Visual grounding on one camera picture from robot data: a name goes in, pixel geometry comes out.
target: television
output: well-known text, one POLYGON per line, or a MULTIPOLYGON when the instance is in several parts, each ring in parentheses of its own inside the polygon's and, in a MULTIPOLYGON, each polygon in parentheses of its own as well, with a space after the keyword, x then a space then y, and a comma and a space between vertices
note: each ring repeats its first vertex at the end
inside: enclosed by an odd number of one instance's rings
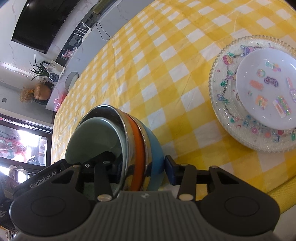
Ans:
POLYGON ((12 41, 47 53, 65 19, 79 0, 27 0, 12 41))

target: vase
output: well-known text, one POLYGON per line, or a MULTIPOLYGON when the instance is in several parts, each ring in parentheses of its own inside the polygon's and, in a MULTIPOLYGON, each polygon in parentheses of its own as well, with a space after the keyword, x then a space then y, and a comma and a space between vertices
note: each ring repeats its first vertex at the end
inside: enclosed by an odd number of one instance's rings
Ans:
POLYGON ((51 74, 49 75, 49 79, 50 79, 52 82, 58 82, 58 80, 59 80, 59 76, 58 76, 57 74, 55 74, 55 73, 51 73, 51 74))
POLYGON ((47 100, 51 95, 51 90, 43 83, 38 83, 34 89, 34 98, 37 100, 47 100))

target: screw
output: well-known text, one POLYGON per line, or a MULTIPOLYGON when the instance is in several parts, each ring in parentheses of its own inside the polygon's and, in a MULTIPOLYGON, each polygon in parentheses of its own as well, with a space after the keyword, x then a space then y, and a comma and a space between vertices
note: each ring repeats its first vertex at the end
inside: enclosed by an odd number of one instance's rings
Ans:
POLYGON ((183 193, 179 196, 179 199, 181 201, 191 201, 193 200, 193 196, 191 194, 188 194, 188 193, 183 193))
POLYGON ((101 194, 97 198, 100 202, 109 202, 112 200, 112 196, 110 196, 109 194, 101 194))
POLYGON ((143 193, 143 194, 141 195, 141 197, 146 199, 146 198, 150 197, 150 195, 149 195, 148 193, 143 193))

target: orange bowl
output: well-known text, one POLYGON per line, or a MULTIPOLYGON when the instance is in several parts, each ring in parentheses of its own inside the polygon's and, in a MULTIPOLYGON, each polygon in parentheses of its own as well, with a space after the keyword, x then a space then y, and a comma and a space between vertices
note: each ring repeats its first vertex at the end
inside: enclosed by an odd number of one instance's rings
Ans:
POLYGON ((142 134, 138 128, 138 125, 135 123, 135 121, 126 115, 128 118, 128 121, 132 127, 133 135, 135 139, 135 168, 132 175, 131 184, 129 186, 130 191, 140 191, 143 179, 144 179, 144 171, 145 171, 145 146, 142 134))

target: stainless steel bowl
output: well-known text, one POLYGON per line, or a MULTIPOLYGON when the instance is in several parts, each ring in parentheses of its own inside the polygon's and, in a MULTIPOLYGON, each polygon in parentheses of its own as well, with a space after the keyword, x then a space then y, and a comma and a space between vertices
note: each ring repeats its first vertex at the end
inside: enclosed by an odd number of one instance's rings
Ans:
POLYGON ((143 182, 143 186, 142 186, 142 190, 146 191, 149 181, 150 181, 150 174, 148 175, 147 173, 147 167, 148 165, 152 165, 152 151, 151 151, 151 145, 150 145, 150 140, 149 137, 147 135, 147 132, 145 130, 145 128, 143 127, 142 123, 137 119, 134 118, 133 116, 127 114, 130 118, 133 119, 133 121, 137 124, 141 134, 142 134, 142 138, 144 141, 144 146, 145 146, 145 172, 144 172, 144 182, 143 182))
POLYGON ((131 125, 126 117, 126 115, 119 109, 112 107, 110 105, 99 105, 92 110, 90 110, 79 122, 78 126, 80 126, 84 121, 93 118, 93 117, 104 117, 111 122, 113 122, 115 125, 117 125, 119 128, 121 128, 126 136, 126 152, 122 153, 123 158, 123 164, 122 164, 122 171, 121 171, 121 177, 120 182, 116 189, 113 192, 114 197, 116 197, 119 193, 119 191, 122 189, 125 176, 127 172, 127 168, 129 166, 129 163, 134 163, 135 159, 135 140, 133 137, 133 130, 131 128, 131 125))

